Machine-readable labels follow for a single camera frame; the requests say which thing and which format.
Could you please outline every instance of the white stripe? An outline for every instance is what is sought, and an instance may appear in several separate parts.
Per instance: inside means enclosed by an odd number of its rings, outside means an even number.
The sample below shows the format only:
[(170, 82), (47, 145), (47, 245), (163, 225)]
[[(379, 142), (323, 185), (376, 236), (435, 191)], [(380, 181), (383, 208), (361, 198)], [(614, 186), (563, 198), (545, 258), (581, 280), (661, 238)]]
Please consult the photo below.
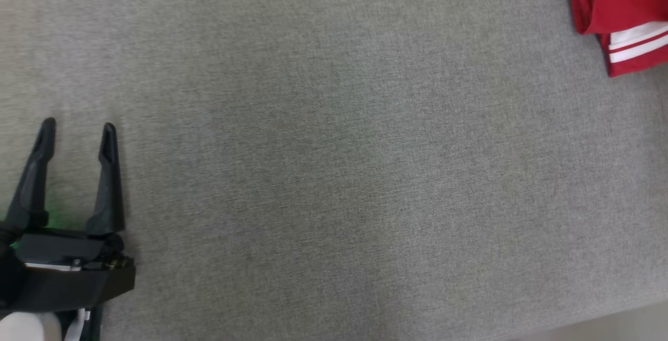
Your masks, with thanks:
[(78, 272), (81, 270), (81, 267), (71, 267), (69, 265), (40, 264), (40, 263), (26, 263), (26, 267), (52, 269), (55, 271), (63, 271), (63, 272)]
[(624, 46), (639, 43), (645, 39), (650, 39), (651, 37), (658, 36), (667, 31), (668, 22), (648, 22), (647, 24), (638, 25), (637, 27), (632, 27), (625, 31), (610, 34), (610, 45), (608, 48), (611, 50), (621, 49)]
[(630, 58), (639, 57), (642, 54), (647, 54), (650, 51), (654, 51), (658, 48), (661, 48), (662, 46), (666, 46), (666, 44), (668, 44), (668, 36), (663, 36), (659, 39), (654, 39), (654, 41), (649, 41), (648, 43), (636, 46), (635, 48), (611, 53), (610, 63), (617, 63), (620, 61), (629, 60)]

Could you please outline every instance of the red shirt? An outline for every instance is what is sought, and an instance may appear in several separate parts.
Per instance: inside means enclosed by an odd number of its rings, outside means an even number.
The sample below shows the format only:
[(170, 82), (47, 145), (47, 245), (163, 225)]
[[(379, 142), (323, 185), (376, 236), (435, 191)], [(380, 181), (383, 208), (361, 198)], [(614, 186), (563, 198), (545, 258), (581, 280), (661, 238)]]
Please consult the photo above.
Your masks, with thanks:
[(580, 34), (598, 34), (610, 76), (668, 61), (668, 0), (571, 0)]

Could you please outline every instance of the red cloth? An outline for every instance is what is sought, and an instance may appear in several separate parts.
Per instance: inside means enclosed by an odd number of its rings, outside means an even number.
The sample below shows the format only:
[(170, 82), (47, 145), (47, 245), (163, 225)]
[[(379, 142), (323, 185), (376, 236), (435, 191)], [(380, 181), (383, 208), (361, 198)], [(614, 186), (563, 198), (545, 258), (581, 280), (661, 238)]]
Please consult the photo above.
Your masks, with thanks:
[(598, 34), (611, 77), (668, 61), (668, 0), (571, 0), (580, 34)]

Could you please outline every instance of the floor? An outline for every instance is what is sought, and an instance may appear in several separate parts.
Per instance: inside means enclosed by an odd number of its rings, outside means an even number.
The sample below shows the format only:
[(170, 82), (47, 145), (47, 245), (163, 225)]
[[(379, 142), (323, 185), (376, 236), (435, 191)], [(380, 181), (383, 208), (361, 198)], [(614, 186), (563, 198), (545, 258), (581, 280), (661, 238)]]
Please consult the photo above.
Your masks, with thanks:
[(83, 227), (111, 122), (104, 341), (506, 341), (668, 300), (667, 69), (569, 0), (0, 0), (0, 212), (54, 117)]
[(668, 301), (560, 327), (515, 341), (664, 341)]

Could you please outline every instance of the gray fabric surface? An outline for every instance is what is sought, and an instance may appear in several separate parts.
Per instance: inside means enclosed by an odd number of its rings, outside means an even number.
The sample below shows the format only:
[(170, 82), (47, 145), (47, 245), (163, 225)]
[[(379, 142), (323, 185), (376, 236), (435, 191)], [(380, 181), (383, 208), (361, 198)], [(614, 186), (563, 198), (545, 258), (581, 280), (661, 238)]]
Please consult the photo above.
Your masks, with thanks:
[(668, 299), (666, 84), (568, 0), (0, 0), (0, 207), (52, 115), (81, 227), (114, 122), (103, 339), (508, 339)]

